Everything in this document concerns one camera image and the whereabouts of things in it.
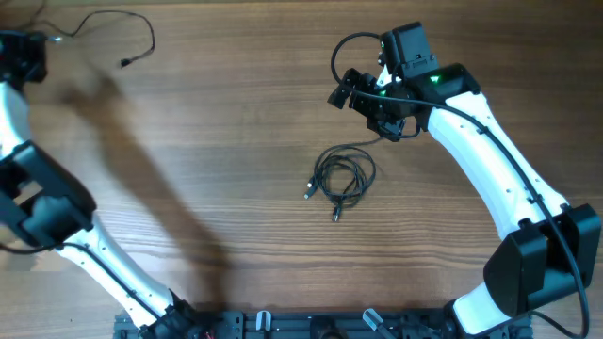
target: black mounting base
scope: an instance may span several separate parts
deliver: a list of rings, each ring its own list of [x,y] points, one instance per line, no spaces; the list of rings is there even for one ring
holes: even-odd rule
[[[442,309],[415,309],[399,313],[379,313],[383,325],[396,339],[449,339],[458,336],[443,333],[444,312]],[[362,313],[312,313],[312,314],[272,314],[270,331],[258,331],[255,313],[223,312],[210,333],[197,334],[195,339],[316,339],[311,333],[312,319],[328,316],[334,320],[340,336],[325,335],[328,338],[343,339],[383,339],[378,331],[373,331],[363,320]],[[482,336],[484,339],[531,339],[533,335],[529,317]],[[129,315],[123,312],[115,317],[113,339],[136,339],[139,331]]]

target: black cable on robot arm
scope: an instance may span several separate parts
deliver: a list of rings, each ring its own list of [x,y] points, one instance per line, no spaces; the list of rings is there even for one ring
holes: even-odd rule
[[[361,97],[365,97],[365,98],[369,98],[369,99],[375,99],[375,100],[379,100],[379,101],[389,101],[389,102],[395,102],[395,103],[403,103],[403,104],[417,104],[417,105],[426,105],[426,106],[430,106],[430,107],[434,107],[434,108],[439,108],[439,109],[443,109],[446,110],[452,114],[455,114],[471,123],[473,123],[475,126],[477,126],[488,138],[490,138],[490,140],[500,149],[500,152],[505,156],[505,158],[507,159],[507,161],[509,161],[509,163],[511,164],[511,166],[513,167],[513,169],[515,170],[515,172],[517,173],[517,175],[519,175],[519,177],[521,178],[521,181],[524,183],[524,185],[526,186],[526,188],[528,189],[528,192],[530,193],[530,195],[532,196],[532,198],[534,199],[534,201],[536,202],[536,204],[538,205],[538,207],[540,208],[540,210],[543,212],[543,215],[545,216],[545,219],[548,223],[550,223],[551,225],[551,229],[553,230],[553,233],[555,235],[555,238],[557,241],[559,241],[559,243],[562,246],[562,250],[563,250],[563,254],[565,256],[565,259],[567,260],[570,270],[572,272],[572,275],[574,276],[574,282],[576,285],[576,289],[579,295],[579,303],[580,303],[580,310],[582,312],[582,326],[581,326],[581,332],[580,334],[575,334],[572,333],[570,331],[568,331],[567,329],[565,329],[562,325],[560,325],[558,322],[556,322],[555,320],[551,319],[550,317],[548,317],[547,315],[543,315],[540,312],[537,311],[533,311],[531,312],[532,315],[536,315],[538,317],[541,317],[544,321],[546,321],[547,323],[549,323],[550,325],[552,325],[553,327],[555,327],[557,330],[561,331],[563,334],[565,334],[566,336],[573,338],[573,339],[583,339],[588,335],[589,332],[589,328],[590,328],[590,314],[589,314],[589,308],[588,308],[588,299],[586,298],[586,292],[584,290],[584,284],[582,282],[582,278],[579,274],[579,268],[578,268],[578,264],[576,263],[576,259],[574,258],[574,254],[572,253],[572,251],[570,250],[569,246],[567,245],[567,241],[565,241],[565,238],[562,235],[561,230],[559,229],[557,223],[554,221],[551,213],[548,211],[548,209],[545,206],[545,203],[542,201],[542,197],[538,194],[538,192],[536,191],[536,189],[534,188],[534,186],[531,184],[530,179],[528,178],[528,176],[526,175],[526,173],[523,171],[523,169],[519,166],[519,164],[517,163],[517,161],[513,158],[513,155],[509,152],[509,150],[507,150],[507,148],[505,147],[505,145],[487,128],[487,126],[483,125],[481,122],[479,122],[477,119],[471,117],[470,115],[468,115],[467,113],[448,106],[448,105],[440,105],[440,104],[436,104],[436,103],[430,103],[430,102],[426,102],[426,101],[422,101],[422,100],[416,100],[416,99],[404,99],[404,98],[391,98],[391,97],[382,97],[379,95],[374,95],[374,94],[369,94],[369,93],[365,93],[362,92],[360,90],[354,89],[351,86],[348,86],[347,84],[345,84],[345,82],[339,77],[339,75],[337,75],[337,70],[335,68],[335,60],[337,57],[337,53],[339,52],[339,50],[341,49],[341,47],[348,42],[349,40],[355,39],[355,38],[359,38],[359,37],[368,37],[368,38],[373,38],[373,39],[379,39],[379,35],[375,34],[375,33],[368,33],[368,32],[359,32],[359,33],[354,33],[354,34],[350,34],[348,35],[346,38],[344,38],[341,42],[339,42],[337,44],[337,46],[335,47],[335,49],[333,50],[333,55],[331,56],[331,72],[333,74],[333,78],[335,79],[335,81],[343,88],[348,90],[350,93],[353,93],[357,96],[361,96]]]
[[[140,307],[142,307],[146,312],[149,313],[149,315],[152,315],[155,319],[159,319],[161,318],[161,315],[159,315],[157,312],[155,312],[149,305],[147,305],[136,293],[136,291],[130,289],[125,282],[123,282],[120,277],[117,276],[117,274],[115,274],[105,263],[103,263],[102,260],[100,260],[89,248],[87,248],[86,246],[82,246],[79,244],[74,244],[74,243],[62,243],[58,246],[56,246],[56,248],[60,249],[61,247],[73,247],[75,249],[81,250],[83,252],[85,252],[88,257],[90,259],[92,259],[94,261],[94,263],[96,263],[98,266],[101,267],[101,269],[106,273],[106,275],[108,275],[116,284],[118,284],[123,291],[133,300],[135,300]]]

